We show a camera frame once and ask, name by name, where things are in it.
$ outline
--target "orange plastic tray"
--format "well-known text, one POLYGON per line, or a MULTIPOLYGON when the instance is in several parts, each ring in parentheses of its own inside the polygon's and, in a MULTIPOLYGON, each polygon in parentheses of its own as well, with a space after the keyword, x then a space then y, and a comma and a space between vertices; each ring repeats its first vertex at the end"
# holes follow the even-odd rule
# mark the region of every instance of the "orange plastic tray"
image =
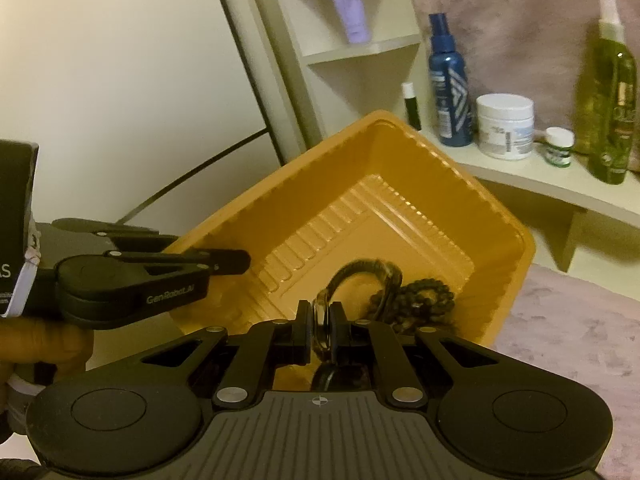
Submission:
MULTIPOLYGON (((206 200, 197 197, 195 200, 206 200)), ((242 276, 213 277, 206 299, 172 312, 184 332, 294 317, 356 258, 400 267, 404 283, 437 278, 456 295, 459 336, 489 345, 534 254, 527 229, 476 179, 387 112, 375 112, 268 176, 170 248, 242 248, 242 276)), ((380 286, 338 290, 350 319, 380 286)))

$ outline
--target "cabinet door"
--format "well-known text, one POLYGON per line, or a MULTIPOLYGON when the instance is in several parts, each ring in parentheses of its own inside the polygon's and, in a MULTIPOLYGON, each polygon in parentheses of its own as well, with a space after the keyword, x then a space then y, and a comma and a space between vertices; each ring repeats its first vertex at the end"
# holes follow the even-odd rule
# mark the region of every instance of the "cabinet door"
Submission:
POLYGON ((279 167, 265 134, 172 189, 129 223, 183 235, 279 167))
POLYGON ((38 221, 115 221, 265 126, 220 0, 0 0, 0 36, 38 221))

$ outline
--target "white cap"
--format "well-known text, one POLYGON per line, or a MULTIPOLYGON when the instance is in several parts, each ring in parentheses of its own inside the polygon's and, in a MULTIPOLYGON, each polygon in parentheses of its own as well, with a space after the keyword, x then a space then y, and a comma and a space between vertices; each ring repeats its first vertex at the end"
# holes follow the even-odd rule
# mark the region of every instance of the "white cap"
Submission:
POLYGON ((415 90, 414 90, 413 83, 411 82, 402 83, 402 97, 404 97, 405 99, 411 99, 412 97, 415 97, 415 90))
POLYGON ((552 126, 546 129, 545 140, 558 148, 570 148, 574 145, 575 136, 571 130, 552 126))
POLYGON ((625 43, 625 27, 620 21, 616 0, 600 0, 600 37, 625 43))
POLYGON ((476 99, 478 116, 503 121, 522 121, 533 117, 533 101, 515 94, 485 94, 476 99))

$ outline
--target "purple tube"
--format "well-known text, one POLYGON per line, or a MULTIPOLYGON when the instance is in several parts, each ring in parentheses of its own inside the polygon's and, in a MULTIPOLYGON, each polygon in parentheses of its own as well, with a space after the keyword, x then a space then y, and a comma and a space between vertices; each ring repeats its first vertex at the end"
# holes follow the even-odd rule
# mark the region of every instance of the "purple tube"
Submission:
POLYGON ((362 0, 333 0, 338 11, 349 43, 367 43, 371 41, 371 32, 367 27, 362 0))

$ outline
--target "metal screw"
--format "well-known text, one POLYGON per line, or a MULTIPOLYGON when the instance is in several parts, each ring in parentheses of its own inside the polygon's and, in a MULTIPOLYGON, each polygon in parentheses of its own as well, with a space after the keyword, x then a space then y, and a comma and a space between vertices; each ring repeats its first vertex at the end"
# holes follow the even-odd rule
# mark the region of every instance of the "metal screw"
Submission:
POLYGON ((424 394, 418 388, 412 388, 410 386, 404 386, 402 388, 396 388, 393 393, 393 398, 398 402, 418 402, 422 400, 424 394))
POLYGON ((237 388, 236 386, 230 386, 228 388, 222 388, 217 394, 217 397, 222 402, 242 402, 248 397, 248 393, 244 388, 237 388))

